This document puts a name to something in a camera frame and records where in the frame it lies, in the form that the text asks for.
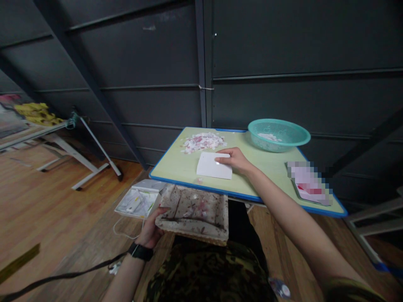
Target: black watch strap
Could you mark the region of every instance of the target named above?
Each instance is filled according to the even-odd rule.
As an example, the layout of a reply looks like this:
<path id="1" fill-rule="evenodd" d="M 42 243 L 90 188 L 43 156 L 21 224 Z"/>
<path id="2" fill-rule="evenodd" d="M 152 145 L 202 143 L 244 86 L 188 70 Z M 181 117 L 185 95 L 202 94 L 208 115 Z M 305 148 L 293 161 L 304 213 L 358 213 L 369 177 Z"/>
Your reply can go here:
<path id="1" fill-rule="evenodd" d="M 154 255 L 152 249 L 146 248 L 144 246 L 132 243 L 129 250 L 127 251 L 133 258 L 139 258 L 144 261 L 150 261 Z"/>

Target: right hand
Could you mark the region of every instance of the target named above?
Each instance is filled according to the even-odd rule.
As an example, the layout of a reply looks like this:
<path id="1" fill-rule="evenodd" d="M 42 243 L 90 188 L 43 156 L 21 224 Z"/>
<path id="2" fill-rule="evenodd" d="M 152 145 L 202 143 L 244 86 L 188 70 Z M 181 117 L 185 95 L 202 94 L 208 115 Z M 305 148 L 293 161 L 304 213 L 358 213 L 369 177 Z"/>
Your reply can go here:
<path id="1" fill-rule="evenodd" d="M 153 249 L 164 234 L 164 231 L 155 225 L 157 216 L 164 214 L 170 208 L 157 208 L 144 223 L 143 229 L 135 243 Z"/>
<path id="2" fill-rule="evenodd" d="M 245 155 L 238 148 L 228 148 L 217 151 L 217 153 L 229 154 L 231 157 L 216 157 L 215 161 L 220 164 L 228 164 L 236 169 L 242 174 L 246 174 L 251 171 L 255 166 L 246 159 Z"/>

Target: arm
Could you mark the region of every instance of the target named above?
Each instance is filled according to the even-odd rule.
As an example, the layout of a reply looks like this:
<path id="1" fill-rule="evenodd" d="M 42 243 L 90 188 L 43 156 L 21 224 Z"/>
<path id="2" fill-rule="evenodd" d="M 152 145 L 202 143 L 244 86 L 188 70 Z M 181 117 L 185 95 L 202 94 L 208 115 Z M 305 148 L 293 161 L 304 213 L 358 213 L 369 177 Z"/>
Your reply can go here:
<path id="1" fill-rule="evenodd" d="M 136 244 L 151 249 L 157 245 L 164 232 L 155 226 L 155 219 L 167 210 L 169 208 L 158 208 L 148 217 L 141 234 L 135 241 Z M 145 265 L 144 260 L 126 255 L 102 302 L 131 302 Z"/>
<path id="2" fill-rule="evenodd" d="M 252 165 L 239 148 L 224 149 L 218 153 L 231 155 L 230 158 L 217 157 L 215 160 L 229 164 L 247 176 L 270 213 L 304 256 L 319 284 L 323 285 L 332 277 L 343 277 L 368 285 L 343 258 L 316 221 Z"/>

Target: green table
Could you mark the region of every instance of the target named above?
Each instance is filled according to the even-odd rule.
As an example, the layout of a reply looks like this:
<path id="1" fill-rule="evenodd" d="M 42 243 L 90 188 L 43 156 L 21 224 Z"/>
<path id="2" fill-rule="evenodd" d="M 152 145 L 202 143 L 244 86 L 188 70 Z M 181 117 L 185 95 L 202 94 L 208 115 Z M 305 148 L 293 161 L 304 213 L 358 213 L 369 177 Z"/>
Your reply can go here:
<path id="1" fill-rule="evenodd" d="M 196 167 L 201 152 L 196 151 L 191 154 L 185 154 L 181 151 L 185 150 L 183 144 L 186 138 L 201 132 L 213 132 L 219 136 L 224 136 L 224 141 L 227 143 L 226 147 L 203 151 L 216 152 L 224 148 L 240 148 L 252 164 L 261 169 L 307 212 L 331 217 L 347 216 L 346 209 L 334 194 L 330 195 L 332 197 L 331 206 L 322 206 L 302 200 L 297 196 L 292 180 L 288 178 L 285 163 L 288 161 L 307 160 L 298 148 L 293 148 L 283 153 L 267 152 L 255 147 L 251 142 L 250 133 L 244 131 L 186 127 L 151 171 L 150 178 L 194 189 L 225 194 L 254 203 L 263 203 L 250 182 L 242 175 L 234 173 L 231 180 L 196 175 Z"/>

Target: chopped paper scraps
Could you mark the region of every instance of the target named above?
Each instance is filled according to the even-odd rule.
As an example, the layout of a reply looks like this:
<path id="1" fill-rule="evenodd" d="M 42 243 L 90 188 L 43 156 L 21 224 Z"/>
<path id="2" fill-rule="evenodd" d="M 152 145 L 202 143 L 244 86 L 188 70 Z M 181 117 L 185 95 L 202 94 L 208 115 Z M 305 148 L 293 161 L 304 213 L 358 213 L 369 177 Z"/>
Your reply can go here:
<path id="1" fill-rule="evenodd" d="M 227 143 L 224 142 L 224 136 L 218 136 L 212 132 L 203 132 L 199 134 L 193 134 L 192 137 L 186 138 L 186 141 L 183 144 L 185 150 L 182 150 L 181 152 L 185 152 L 185 154 L 190 154 L 194 151 L 204 149 L 215 150 L 215 148 L 219 146 L 225 147 L 226 145 Z"/>
<path id="2" fill-rule="evenodd" d="M 270 140 L 270 141 L 282 141 L 282 139 L 277 138 L 277 136 L 275 136 L 275 135 L 272 134 L 272 133 L 270 133 L 270 134 L 267 134 L 267 133 L 259 133 L 258 136 L 261 136 L 261 137 L 263 137 L 263 138 L 265 138 L 265 139 L 268 139 L 268 140 Z"/>
<path id="3" fill-rule="evenodd" d="M 202 177 L 198 177 L 193 181 L 194 185 L 201 185 L 203 183 L 203 178 Z"/>

